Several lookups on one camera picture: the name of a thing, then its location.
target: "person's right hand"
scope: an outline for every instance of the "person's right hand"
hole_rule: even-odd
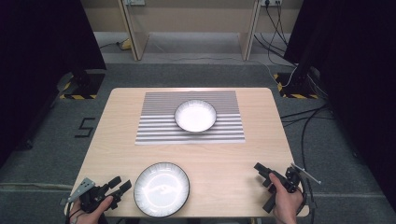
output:
[[[303,202],[303,194],[299,190],[288,193],[274,174],[271,173],[269,176],[276,187],[276,206],[274,207],[276,221],[286,224],[297,223],[297,210]]]

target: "plate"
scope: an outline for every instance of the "plate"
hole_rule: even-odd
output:
[[[188,132],[203,132],[216,122],[216,110],[205,101],[190,100],[177,108],[175,121],[180,128]]]
[[[134,201],[137,207],[151,217],[168,217],[187,201],[190,182],[177,165],[160,162],[151,165],[137,178]]]

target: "round plate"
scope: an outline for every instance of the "round plate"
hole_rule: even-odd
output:
[[[184,171],[169,162],[151,165],[137,178],[134,201],[151,217],[168,217],[187,201],[190,182]]]
[[[216,122],[216,110],[205,101],[190,100],[177,108],[175,121],[180,128],[188,132],[203,132]]]

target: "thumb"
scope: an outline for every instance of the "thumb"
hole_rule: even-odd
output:
[[[106,197],[99,206],[92,212],[96,217],[99,217],[106,211],[106,209],[111,205],[113,202],[113,196]]]
[[[275,185],[276,190],[285,189],[285,187],[283,187],[282,183],[280,183],[280,180],[279,180],[279,178],[277,178],[276,175],[274,175],[273,173],[270,173],[269,176],[270,176],[271,182],[273,182],[273,184]]]

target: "person's left hand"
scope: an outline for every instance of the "person's left hand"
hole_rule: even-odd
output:
[[[106,211],[106,209],[111,205],[113,201],[112,196],[106,197],[91,213],[85,213],[81,210],[81,201],[77,199],[74,202],[73,208],[70,211],[70,214],[73,215],[70,217],[70,223],[77,219],[75,223],[77,224],[97,224],[99,221],[99,217]]]

